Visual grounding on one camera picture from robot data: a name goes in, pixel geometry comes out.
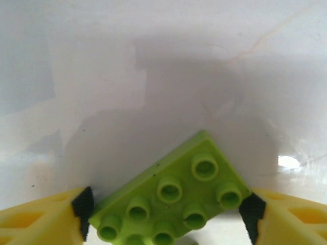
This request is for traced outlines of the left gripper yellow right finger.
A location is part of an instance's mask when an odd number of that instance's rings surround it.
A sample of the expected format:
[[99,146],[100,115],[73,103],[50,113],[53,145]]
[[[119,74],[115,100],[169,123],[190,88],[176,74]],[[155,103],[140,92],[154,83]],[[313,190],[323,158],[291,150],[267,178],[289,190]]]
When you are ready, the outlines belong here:
[[327,245],[327,205],[254,189],[239,207],[252,245]]

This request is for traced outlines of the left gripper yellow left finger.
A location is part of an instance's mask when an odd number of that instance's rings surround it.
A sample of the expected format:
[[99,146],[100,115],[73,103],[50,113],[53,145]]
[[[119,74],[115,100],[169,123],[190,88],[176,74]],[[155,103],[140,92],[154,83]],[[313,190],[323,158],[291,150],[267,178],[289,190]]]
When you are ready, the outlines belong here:
[[93,209],[88,186],[0,210],[0,245],[83,245]]

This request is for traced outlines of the green lego brick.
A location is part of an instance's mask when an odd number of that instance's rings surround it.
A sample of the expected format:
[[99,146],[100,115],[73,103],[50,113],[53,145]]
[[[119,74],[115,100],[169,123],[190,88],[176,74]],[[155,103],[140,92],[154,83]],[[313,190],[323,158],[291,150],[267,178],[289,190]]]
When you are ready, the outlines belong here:
[[89,223],[112,245],[174,245],[250,195],[202,130],[96,204]]

